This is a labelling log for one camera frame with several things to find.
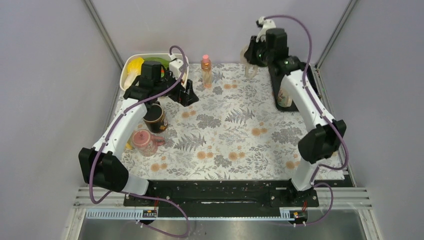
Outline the beige upside-down mug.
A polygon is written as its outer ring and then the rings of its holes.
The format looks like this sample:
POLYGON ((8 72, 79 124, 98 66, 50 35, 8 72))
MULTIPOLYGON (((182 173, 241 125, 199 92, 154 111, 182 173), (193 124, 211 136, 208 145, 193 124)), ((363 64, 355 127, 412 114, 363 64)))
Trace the beige upside-down mug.
POLYGON ((240 51, 240 63, 244 65, 244 76, 247 79, 253 79, 258 73, 258 66, 250 64, 244 56, 249 46, 245 45, 240 51))

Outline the black serving tray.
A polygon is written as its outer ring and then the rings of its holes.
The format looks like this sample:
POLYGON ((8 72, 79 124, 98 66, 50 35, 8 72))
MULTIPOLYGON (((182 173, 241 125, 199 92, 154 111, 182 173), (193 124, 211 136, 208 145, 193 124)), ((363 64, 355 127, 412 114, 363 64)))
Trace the black serving tray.
MULTIPOLYGON (((271 65, 268 67, 274 105, 276 109, 281 112, 298 112, 298 108, 294 101, 288 97, 286 90, 281 87, 283 75, 282 73, 278 74, 278 70, 279 68, 276 65, 271 65)), ((321 100, 322 97, 319 93, 319 88, 316 84, 311 67, 309 67, 306 71, 306 76, 309 80, 309 83, 311 84, 312 89, 318 95, 318 99, 321 100)))

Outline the cream floral mug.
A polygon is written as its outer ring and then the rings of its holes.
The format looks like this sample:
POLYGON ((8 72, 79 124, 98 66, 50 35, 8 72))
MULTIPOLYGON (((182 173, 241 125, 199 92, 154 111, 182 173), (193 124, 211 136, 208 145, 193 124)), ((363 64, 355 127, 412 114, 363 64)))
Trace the cream floral mug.
POLYGON ((293 99, 290 97, 288 91, 285 88, 281 87, 277 95, 277 104, 280 107, 288 108, 292 105, 292 103, 293 99))

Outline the pink glass mug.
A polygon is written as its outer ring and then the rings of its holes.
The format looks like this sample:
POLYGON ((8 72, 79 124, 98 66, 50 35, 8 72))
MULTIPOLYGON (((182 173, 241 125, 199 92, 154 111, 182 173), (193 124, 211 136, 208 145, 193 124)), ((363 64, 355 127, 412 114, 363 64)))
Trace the pink glass mug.
POLYGON ((163 137, 156 136, 146 129, 134 131, 129 140, 131 146, 144 157, 153 156, 157 153, 158 147, 166 143, 163 137))

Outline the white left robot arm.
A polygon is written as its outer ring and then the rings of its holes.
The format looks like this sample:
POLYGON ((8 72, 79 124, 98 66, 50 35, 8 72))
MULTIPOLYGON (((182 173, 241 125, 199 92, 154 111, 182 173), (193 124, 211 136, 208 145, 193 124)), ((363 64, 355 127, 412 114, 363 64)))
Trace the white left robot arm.
POLYGON ((136 125, 159 97, 169 97, 184 107, 199 100, 187 77, 187 68, 188 64, 177 58, 168 68, 158 61, 141 65, 141 74, 125 90, 121 108, 105 133, 92 147, 83 147, 78 154, 84 181, 90 188, 136 195, 144 206, 154 202, 155 192, 148 187, 149 181, 130 174, 121 157, 136 125))

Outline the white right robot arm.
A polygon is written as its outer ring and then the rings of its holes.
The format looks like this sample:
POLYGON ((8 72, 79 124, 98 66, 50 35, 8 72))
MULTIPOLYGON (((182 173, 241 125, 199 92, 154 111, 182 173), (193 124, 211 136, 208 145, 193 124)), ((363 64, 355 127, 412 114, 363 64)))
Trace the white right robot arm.
POLYGON ((257 67, 267 67, 274 101, 278 92, 293 101, 305 124, 307 133, 297 144, 300 164, 287 186, 286 199, 293 206, 301 205, 312 193, 314 181, 323 161, 341 146, 347 126, 325 109, 308 76, 308 64, 289 54, 287 33, 271 28, 262 35, 250 37, 243 57, 257 67))

